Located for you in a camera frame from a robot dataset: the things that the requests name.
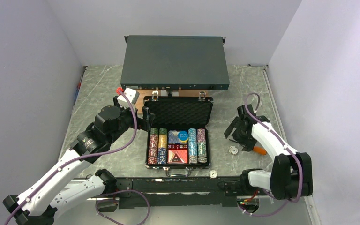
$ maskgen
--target wooden block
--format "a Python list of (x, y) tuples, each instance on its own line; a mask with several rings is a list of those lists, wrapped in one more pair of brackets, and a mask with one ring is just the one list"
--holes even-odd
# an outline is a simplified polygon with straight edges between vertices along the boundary
[[(136, 109), (138, 109), (138, 114), (142, 114), (142, 108), (144, 106), (143, 99), (145, 96), (152, 96), (152, 92), (155, 90), (136, 90), (140, 93), (139, 98), (136, 102)], [(199, 92), (205, 91), (206, 97), (209, 96), (207, 90), (179, 90), (180, 97), (199, 97)]]

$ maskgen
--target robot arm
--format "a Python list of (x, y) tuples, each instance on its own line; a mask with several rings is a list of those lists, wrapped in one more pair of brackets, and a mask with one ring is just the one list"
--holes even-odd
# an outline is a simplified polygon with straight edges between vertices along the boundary
[[(134, 108), (138, 92), (132, 89), (126, 89), (124, 92), (132, 104), (130, 107)], [(129, 128), (148, 131), (155, 115), (150, 114), (147, 107), (143, 107), (143, 119), (137, 118), (138, 127), (134, 127), (131, 110), (130, 108), (124, 108), (125, 105), (127, 105), (127, 101), (123, 96), (114, 97), (114, 105), (101, 109), (100, 113), (95, 116), (95, 121), (77, 136), (77, 139), (70, 144), (70, 148), (67, 149), (59, 162), (38, 182), (19, 195), (9, 195), (5, 198), (3, 204), (11, 213), (23, 201), (26, 201), (14, 216), (17, 224), (51, 225), (54, 218), (57, 218), (84, 199), (104, 194), (107, 188), (111, 192), (116, 190), (116, 185), (113, 183), (116, 182), (115, 177), (108, 171), (98, 171), (95, 176), (85, 183), (60, 193), (79, 172), (93, 164), (99, 156), (79, 159), (65, 167), (62, 166), (80, 156), (109, 151), (111, 144)], [(57, 171), (59, 172), (46, 182), (47, 178)], [(42, 183), (45, 183), (45, 185), (31, 198), (28, 198)]]
[[(251, 105), (247, 105), (248, 110), (253, 112)], [(238, 117), (234, 119), (229, 128), (225, 131), (225, 137), (232, 133), (233, 141), (244, 147), (243, 150), (251, 151), (259, 142), (273, 160), (272, 172), (263, 169), (244, 170), (241, 175), (241, 186), (245, 190), (256, 190), (262, 188), (272, 192), (278, 199), (294, 198), (298, 192), (299, 173), (297, 164), (291, 154), (285, 149), (289, 149), (300, 161), (303, 181), (301, 196), (309, 196), (313, 192), (311, 157), (307, 153), (300, 153), (289, 146), (274, 130), (270, 121), (265, 116), (256, 116), (262, 124), (257, 123), (246, 112), (244, 105), (238, 107)]]

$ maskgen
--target poker chip case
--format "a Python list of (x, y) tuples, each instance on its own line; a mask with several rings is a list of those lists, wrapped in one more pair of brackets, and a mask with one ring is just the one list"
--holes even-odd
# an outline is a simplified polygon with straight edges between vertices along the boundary
[[(162, 96), (146, 96), (144, 97), (144, 106), (148, 107), (150, 113), (155, 114), (155, 119), (152, 122), (151, 130), (147, 136), (147, 150), (145, 164), (147, 168), (169, 170), (169, 169), (188, 169), (191, 171), (194, 168), (209, 168), (210, 167), (210, 152), (209, 152), (209, 138), (207, 125), (209, 123), (210, 113), (213, 108), (213, 98), (205, 97), (205, 93), (201, 92), (199, 97), (162, 97)], [(204, 133), (204, 144), (206, 144), (206, 159), (202, 162), (191, 164), (187, 163), (170, 164), (166, 161), (164, 164), (158, 164), (157, 161), (149, 160), (149, 151), (151, 151), (151, 145), (156, 144), (156, 139), (151, 137), (151, 131), (157, 128), (162, 131), (162, 128), (166, 128), (167, 131), (188, 131), (189, 129), (203, 129), (198, 131), (198, 138), (200, 138), (199, 132)]]

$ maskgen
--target gray tabletop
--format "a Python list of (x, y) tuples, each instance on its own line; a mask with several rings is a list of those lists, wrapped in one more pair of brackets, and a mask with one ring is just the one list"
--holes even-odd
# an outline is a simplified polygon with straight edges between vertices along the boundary
[[(237, 107), (243, 103), (243, 98), (251, 91), (261, 96), (261, 104), (257, 115), (265, 115), (271, 121), (274, 129), (281, 133), (277, 122), (273, 101), (268, 89), (263, 67), (228, 65), (230, 87), (228, 90), (209, 91), (214, 98), (214, 104), (209, 130), (210, 169), (194, 170), (192, 176), (208, 176), (209, 170), (216, 170), (218, 176), (239, 176), (243, 170), (251, 168), (270, 169), (272, 160), (269, 155), (241, 151), (238, 146), (224, 137), (224, 131), (237, 116)], [(64, 139), (60, 157), (76, 136), (94, 121), (101, 108), (113, 104), (116, 89), (120, 87), (122, 65), (88, 66), (83, 76), (81, 89), (76, 100), (68, 131)], [(251, 98), (248, 103), (255, 107), (257, 98)], [(117, 149), (127, 143), (133, 130), (125, 132), (112, 146)], [(94, 174), (98, 169), (107, 169), (116, 177), (164, 177), (163, 170), (147, 169), (145, 167), (147, 132), (138, 131), (134, 142), (120, 152), (101, 156), (93, 165), (81, 172), (78, 177), (84, 178)], [(240, 151), (237, 155), (228, 152), (228, 147), (234, 145)], [(173, 170), (181, 173), (184, 170)]]

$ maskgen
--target case handle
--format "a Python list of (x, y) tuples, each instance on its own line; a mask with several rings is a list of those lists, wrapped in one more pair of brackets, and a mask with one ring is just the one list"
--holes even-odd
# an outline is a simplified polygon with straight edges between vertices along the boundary
[(186, 168), (187, 174), (170, 174), (168, 167), (164, 167), (164, 170), (167, 177), (188, 177), (191, 175), (192, 172), (192, 168)]

